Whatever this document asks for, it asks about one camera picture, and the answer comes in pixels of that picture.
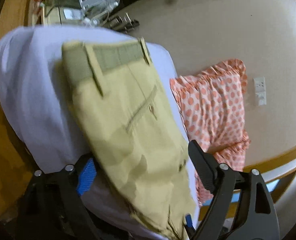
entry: khaki pants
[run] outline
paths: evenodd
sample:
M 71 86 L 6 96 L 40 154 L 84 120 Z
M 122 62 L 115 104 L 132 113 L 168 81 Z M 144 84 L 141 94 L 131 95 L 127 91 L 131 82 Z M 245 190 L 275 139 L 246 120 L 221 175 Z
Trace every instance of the khaki pants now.
M 184 238 L 194 212 L 187 142 L 143 40 L 62 46 L 72 109 L 97 161 L 133 218 L 171 239 Z

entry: pillow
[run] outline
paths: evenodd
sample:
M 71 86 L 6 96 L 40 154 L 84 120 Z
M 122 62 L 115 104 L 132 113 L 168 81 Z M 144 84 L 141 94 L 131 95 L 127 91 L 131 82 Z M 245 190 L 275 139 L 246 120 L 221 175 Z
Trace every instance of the pillow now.
M 210 146 L 242 141 L 245 111 L 242 94 L 247 76 L 241 60 L 231 59 L 196 76 L 170 80 L 189 140 L 207 151 Z
M 220 152 L 216 152 L 214 157 L 219 163 L 226 163 L 233 170 L 242 171 L 245 165 L 246 150 L 249 148 L 250 142 L 247 132 L 244 131 L 241 142 L 235 143 Z M 202 206 L 202 204 L 211 199 L 213 195 L 204 188 L 197 172 L 195 172 L 195 178 L 198 203 L 199 206 Z

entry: belt loop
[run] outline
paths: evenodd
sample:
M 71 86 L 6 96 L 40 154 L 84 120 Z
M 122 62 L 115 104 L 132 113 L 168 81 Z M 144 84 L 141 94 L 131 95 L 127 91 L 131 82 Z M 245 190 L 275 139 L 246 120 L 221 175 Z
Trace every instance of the belt loop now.
M 151 65 L 152 64 L 152 61 L 150 59 L 150 55 L 149 55 L 149 52 L 148 52 L 148 49 L 147 49 L 145 40 L 143 38 L 140 38 L 139 41 L 140 41 L 140 44 L 141 44 L 142 51 L 143 51 L 143 53 L 144 53 L 144 55 L 146 57 L 147 63 L 149 65 Z
M 102 70 L 98 63 L 96 53 L 94 52 L 93 47 L 90 44 L 84 43 L 83 45 L 88 55 L 88 60 L 90 63 L 89 65 L 90 65 L 90 68 L 92 69 L 96 85 L 99 89 L 101 96 L 104 97 L 109 93 L 109 86 L 102 74 Z

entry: wall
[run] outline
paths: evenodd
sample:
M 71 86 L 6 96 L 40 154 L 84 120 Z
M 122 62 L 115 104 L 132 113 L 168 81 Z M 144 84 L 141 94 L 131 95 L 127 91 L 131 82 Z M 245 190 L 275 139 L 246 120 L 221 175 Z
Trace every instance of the wall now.
M 252 140 L 246 165 L 296 145 L 296 0 L 140 0 L 125 11 L 141 24 L 131 35 L 163 45 L 178 74 L 244 61 Z M 266 78 L 267 105 L 256 107 L 252 78 L 259 76 Z

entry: white bed sheet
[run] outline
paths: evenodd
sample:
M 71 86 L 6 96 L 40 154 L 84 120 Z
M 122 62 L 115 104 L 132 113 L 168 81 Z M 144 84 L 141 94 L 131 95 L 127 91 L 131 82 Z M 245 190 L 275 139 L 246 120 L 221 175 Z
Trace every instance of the white bed sheet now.
M 90 152 L 80 129 L 70 115 L 60 90 L 55 66 L 61 45 L 71 40 L 98 43 L 120 42 L 130 36 L 103 28 L 75 26 L 20 27 L 0 40 L 0 103 L 18 137 L 27 145 L 38 166 L 56 172 Z M 167 50 L 147 44 L 152 61 L 165 88 L 174 119 L 188 141 L 169 79 L 177 76 Z M 187 163 L 190 189 L 197 203 L 194 167 Z M 82 196 L 85 206 L 102 220 L 139 237 L 163 239 L 130 218 L 125 202 L 110 193 L 99 173 L 91 189 Z M 196 226 L 199 208 L 196 205 Z

